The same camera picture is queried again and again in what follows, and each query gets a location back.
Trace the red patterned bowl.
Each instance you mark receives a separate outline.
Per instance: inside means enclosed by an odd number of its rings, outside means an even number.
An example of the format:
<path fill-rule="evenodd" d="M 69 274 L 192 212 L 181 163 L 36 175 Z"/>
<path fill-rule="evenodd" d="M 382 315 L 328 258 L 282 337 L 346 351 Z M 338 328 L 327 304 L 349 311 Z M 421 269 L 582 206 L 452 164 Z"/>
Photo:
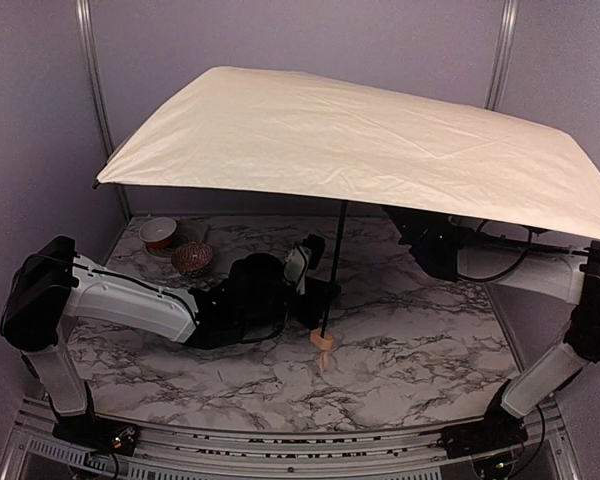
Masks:
<path fill-rule="evenodd" d="M 213 260 L 212 248 L 200 242 L 178 247 L 171 256 L 172 266 L 182 275 L 200 276 L 210 267 Z"/>

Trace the cream and black umbrella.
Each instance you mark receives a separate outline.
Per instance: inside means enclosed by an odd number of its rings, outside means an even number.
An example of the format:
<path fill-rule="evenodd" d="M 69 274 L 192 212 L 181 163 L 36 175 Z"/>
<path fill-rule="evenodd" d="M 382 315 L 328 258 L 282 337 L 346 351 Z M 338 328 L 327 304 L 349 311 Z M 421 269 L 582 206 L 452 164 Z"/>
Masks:
<path fill-rule="evenodd" d="M 291 194 L 448 214 L 496 236 L 600 241 L 600 172 L 568 134 L 305 73 L 215 67 L 114 152 L 100 184 Z"/>

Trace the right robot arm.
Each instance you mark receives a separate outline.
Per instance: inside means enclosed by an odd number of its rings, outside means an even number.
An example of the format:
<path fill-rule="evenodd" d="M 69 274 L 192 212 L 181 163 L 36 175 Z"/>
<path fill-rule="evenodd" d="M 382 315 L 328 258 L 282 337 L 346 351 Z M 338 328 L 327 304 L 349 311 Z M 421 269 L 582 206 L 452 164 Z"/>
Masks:
<path fill-rule="evenodd" d="M 462 225 L 448 214 L 385 207 L 416 264 L 429 276 L 486 287 L 521 348 L 544 346 L 495 393 L 481 419 L 446 427 L 448 458 L 482 454 L 527 440 L 525 418 L 600 362 L 600 241 L 586 247 L 537 243 Z"/>

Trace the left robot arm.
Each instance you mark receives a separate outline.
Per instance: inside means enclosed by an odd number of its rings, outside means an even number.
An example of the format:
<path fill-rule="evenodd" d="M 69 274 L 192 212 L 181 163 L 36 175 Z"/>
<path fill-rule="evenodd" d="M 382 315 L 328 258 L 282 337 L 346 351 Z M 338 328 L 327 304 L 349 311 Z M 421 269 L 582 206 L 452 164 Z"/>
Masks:
<path fill-rule="evenodd" d="M 14 274 L 0 333 L 44 386 L 54 437 L 130 456 L 138 428 L 95 413 L 91 390 L 66 347 L 64 322 L 106 321 L 201 350 L 275 338 L 290 318 L 324 336 L 330 305 L 341 293 L 334 280 L 308 274 L 324 248 L 323 238 L 310 235 L 285 260 L 252 253 L 234 261 L 227 278 L 208 290 L 174 289 L 107 269 L 79 255 L 72 238 L 58 236 Z"/>

